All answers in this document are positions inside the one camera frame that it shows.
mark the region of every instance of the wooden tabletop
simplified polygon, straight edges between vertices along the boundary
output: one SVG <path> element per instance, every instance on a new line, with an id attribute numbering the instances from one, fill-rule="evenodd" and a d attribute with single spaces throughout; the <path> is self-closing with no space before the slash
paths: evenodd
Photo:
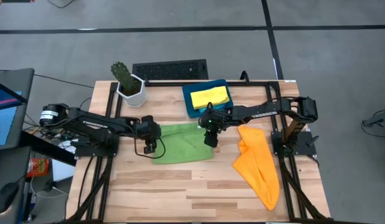
<path id="1" fill-rule="evenodd" d="M 296 82 L 279 81 L 282 96 L 298 96 Z M 89 112 L 105 114 L 110 81 L 96 82 Z M 261 86 L 229 87 L 235 105 L 253 106 L 266 101 Z M 159 124 L 197 122 L 186 113 L 181 86 L 147 87 L 147 101 L 141 108 L 129 108 L 123 103 L 121 116 L 153 115 Z M 113 101 L 112 116 L 116 100 Z M 270 118 L 252 120 L 247 124 L 263 129 L 272 150 Z M 255 192 L 232 167 L 239 157 L 237 128 L 231 127 L 219 135 L 219 145 L 213 149 L 214 158 L 183 164 L 153 165 L 151 159 L 136 156 L 133 140 L 121 138 L 118 155 L 114 158 L 104 222 L 265 222 L 287 221 L 288 213 L 281 183 L 278 159 L 273 157 L 280 181 L 280 198 L 268 211 Z M 143 152 L 143 141 L 137 148 Z M 78 160 L 67 201 L 67 218 L 77 209 L 82 177 L 90 158 Z M 306 156 L 295 156 L 302 190 L 314 206 L 329 216 L 328 206 L 317 164 Z M 95 167 L 90 166 L 83 188 L 82 201 L 88 195 Z M 299 216 L 297 198 L 291 189 L 295 216 Z M 101 192 L 96 196 L 93 217 L 98 217 Z"/>

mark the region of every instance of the computer mouse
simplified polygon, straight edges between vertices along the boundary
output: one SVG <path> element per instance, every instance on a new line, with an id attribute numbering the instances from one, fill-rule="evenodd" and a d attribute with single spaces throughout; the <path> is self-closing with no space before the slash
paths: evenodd
<path id="1" fill-rule="evenodd" d="M 18 184 L 16 182 L 4 185 L 0 190 L 0 213 L 5 212 L 10 207 L 14 197 L 18 192 Z"/>

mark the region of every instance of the white cable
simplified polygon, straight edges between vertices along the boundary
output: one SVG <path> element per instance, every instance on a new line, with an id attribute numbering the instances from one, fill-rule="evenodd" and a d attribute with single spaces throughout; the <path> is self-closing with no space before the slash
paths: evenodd
<path id="1" fill-rule="evenodd" d="M 32 177 L 32 180 L 31 180 L 31 189 L 32 189 L 32 192 L 34 193 L 34 194 L 36 194 L 36 196 L 38 196 L 38 197 L 41 197 L 41 198 L 57 198 L 57 197 L 62 197 L 62 196 L 64 196 L 64 195 L 68 195 L 67 193 L 65 193 L 65 194 L 62 194 L 62 195 L 56 195 L 56 196 L 53 196 L 53 197 L 46 197 L 46 196 L 41 196 L 41 195 L 39 195 L 38 193 L 36 193 L 35 192 L 35 190 L 33 189 L 33 179 L 35 178 L 35 176 L 33 176 Z"/>
<path id="2" fill-rule="evenodd" d="M 67 192 L 63 192 L 62 190 L 58 189 L 57 187 L 53 187 L 54 190 L 58 190 L 61 193 L 68 194 Z"/>

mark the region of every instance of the white hexagonal pot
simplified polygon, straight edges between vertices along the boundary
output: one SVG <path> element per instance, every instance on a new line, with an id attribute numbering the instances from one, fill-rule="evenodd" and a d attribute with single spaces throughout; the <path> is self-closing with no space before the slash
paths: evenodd
<path id="1" fill-rule="evenodd" d="M 122 98 L 126 101 L 126 104 L 129 106 L 129 107 L 134 107 L 134 108 L 139 108 L 141 107 L 144 102 L 147 100 L 147 95 L 145 93 L 145 85 L 144 85 L 144 80 L 138 78 L 137 76 L 135 75 L 131 75 L 134 79 L 136 79 L 137 81 L 139 81 L 141 83 L 141 88 L 140 88 L 140 91 L 134 95 L 131 95 L 131 96 L 126 96 L 124 95 L 121 91 L 120 91 L 120 88 L 121 88 L 121 85 L 120 83 L 118 83 L 118 88 L 116 89 L 116 91 L 118 92 L 118 94 L 120 96 L 122 96 Z"/>

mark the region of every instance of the orange towel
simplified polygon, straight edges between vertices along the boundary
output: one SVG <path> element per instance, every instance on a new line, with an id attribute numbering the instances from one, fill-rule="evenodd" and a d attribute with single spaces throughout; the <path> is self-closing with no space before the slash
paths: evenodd
<path id="1" fill-rule="evenodd" d="M 273 210 L 278 196 L 280 183 L 273 157 L 262 130 L 239 126 L 241 141 L 238 144 L 241 155 L 233 167 L 248 182 L 268 210 Z"/>

